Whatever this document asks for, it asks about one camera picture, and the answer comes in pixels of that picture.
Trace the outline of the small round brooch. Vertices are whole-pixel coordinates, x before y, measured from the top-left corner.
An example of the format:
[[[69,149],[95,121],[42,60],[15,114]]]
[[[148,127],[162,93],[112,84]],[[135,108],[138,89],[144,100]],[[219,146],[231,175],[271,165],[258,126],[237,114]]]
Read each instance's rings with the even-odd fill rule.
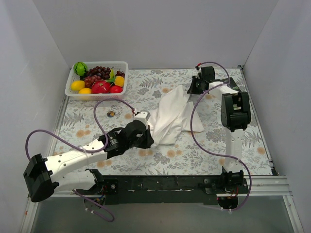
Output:
[[[107,113],[107,116],[108,117],[113,117],[115,115],[115,113],[113,112],[113,111],[109,111],[108,113]]]

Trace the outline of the white t-shirt with flower print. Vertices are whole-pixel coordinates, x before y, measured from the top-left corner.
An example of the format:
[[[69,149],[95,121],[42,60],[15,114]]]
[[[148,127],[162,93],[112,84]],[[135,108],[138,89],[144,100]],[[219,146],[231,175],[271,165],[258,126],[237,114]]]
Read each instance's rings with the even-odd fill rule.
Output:
[[[194,105],[189,97],[180,85],[160,99],[158,108],[150,111],[148,124],[154,140],[152,147],[175,144],[182,131],[200,133],[205,130],[196,112],[190,125]]]

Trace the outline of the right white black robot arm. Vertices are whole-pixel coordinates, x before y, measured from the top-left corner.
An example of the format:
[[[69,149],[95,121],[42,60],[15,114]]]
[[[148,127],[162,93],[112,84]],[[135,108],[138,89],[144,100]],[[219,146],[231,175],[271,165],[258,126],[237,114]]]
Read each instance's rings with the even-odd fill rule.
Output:
[[[247,186],[243,181],[242,137],[251,122],[250,102],[247,92],[237,86],[233,78],[216,79],[214,67],[198,64],[197,75],[192,76],[188,94],[211,94],[221,101],[220,118],[226,133],[224,164],[219,176],[205,179],[205,188],[226,193]]]

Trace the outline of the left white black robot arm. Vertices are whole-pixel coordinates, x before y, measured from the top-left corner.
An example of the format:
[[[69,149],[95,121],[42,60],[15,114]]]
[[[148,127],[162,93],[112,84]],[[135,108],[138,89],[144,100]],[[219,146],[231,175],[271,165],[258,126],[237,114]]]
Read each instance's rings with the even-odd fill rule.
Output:
[[[133,120],[126,127],[115,128],[107,135],[75,150],[46,158],[41,154],[34,155],[29,158],[23,173],[31,201],[41,202],[54,192],[71,189],[99,194],[104,185],[97,172],[89,170],[77,176],[70,175],[70,172],[122,155],[131,148],[148,149],[153,143],[150,126],[140,120]]]

